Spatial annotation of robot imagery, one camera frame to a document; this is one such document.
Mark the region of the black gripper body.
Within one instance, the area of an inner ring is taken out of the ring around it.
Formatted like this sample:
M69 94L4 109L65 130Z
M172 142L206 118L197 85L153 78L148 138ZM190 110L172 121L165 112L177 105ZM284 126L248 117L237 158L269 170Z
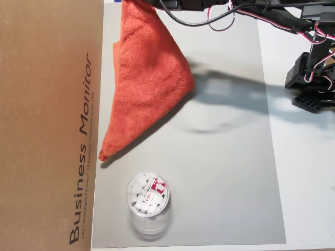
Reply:
M204 10L208 8L208 1L183 0L183 10Z

